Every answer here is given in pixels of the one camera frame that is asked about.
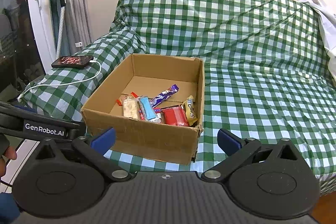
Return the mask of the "left hand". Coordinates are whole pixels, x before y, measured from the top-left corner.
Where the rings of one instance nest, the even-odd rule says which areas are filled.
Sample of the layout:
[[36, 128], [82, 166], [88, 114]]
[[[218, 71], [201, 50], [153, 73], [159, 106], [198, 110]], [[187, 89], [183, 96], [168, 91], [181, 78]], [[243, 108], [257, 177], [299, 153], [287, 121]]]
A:
[[17, 153], [15, 151], [15, 148], [9, 146], [3, 156], [1, 156], [0, 159], [0, 177], [3, 177], [6, 174], [6, 161], [5, 159], [9, 160], [16, 160], [17, 159]]

